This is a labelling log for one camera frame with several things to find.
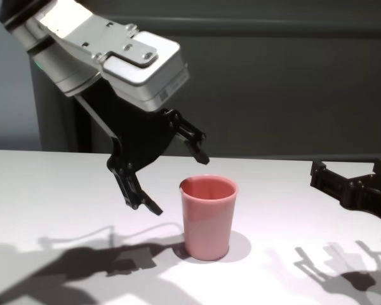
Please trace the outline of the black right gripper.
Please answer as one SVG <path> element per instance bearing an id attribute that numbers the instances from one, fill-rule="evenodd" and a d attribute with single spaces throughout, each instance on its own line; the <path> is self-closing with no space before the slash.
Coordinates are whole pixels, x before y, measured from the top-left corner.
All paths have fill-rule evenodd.
<path id="1" fill-rule="evenodd" d="M 346 210 L 365 212 L 381 220 L 381 159 L 373 174 L 347 178 L 327 169 L 321 161 L 311 165 L 310 186 L 339 201 Z"/>

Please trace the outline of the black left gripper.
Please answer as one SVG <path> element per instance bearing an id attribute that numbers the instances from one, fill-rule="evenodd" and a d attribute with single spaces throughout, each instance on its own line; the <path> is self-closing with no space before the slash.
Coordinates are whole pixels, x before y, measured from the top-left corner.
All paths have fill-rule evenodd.
<path id="1" fill-rule="evenodd" d="M 95 83 L 74 98 L 95 120 L 111 142 L 107 168 L 114 175 L 126 204 L 133 210 L 145 206 L 155 215 L 163 210 L 142 189 L 136 172 L 153 163 L 178 137 L 191 156 L 207 165 L 202 150 L 206 134 L 174 109 L 147 112 L 118 97 L 107 83 Z"/>

